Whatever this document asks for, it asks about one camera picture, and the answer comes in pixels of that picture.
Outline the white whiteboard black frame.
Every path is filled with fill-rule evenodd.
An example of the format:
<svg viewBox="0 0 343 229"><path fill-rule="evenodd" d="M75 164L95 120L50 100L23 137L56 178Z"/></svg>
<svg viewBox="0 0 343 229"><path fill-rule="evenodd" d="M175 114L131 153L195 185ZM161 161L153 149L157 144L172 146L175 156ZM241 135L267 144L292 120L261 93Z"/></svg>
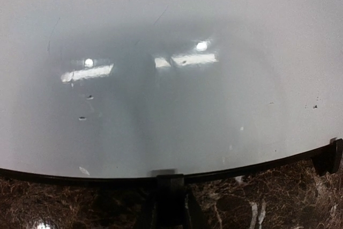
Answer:
<svg viewBox="0 0 343 229"><path fill-rule="evenodd" d="M1 172L190 178L342 137L342 0L1 0Z"/></svg>

